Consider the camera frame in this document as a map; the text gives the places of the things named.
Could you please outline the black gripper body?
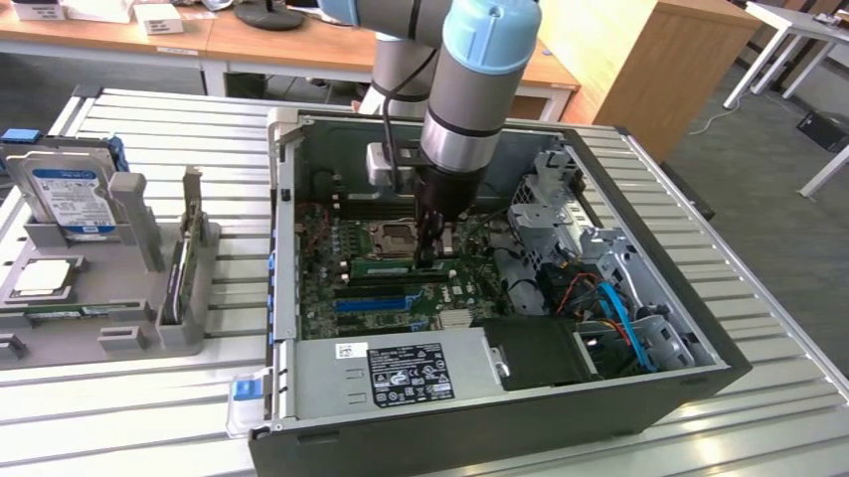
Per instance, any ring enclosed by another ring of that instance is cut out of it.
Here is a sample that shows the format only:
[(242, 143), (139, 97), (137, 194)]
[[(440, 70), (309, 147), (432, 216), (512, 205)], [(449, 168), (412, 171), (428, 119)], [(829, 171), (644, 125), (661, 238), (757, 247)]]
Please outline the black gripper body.
[(481, 171), (456, 173), (436, 166), (417, 169), (417, 221), (440, 215), (454, 222), (474, 204)]

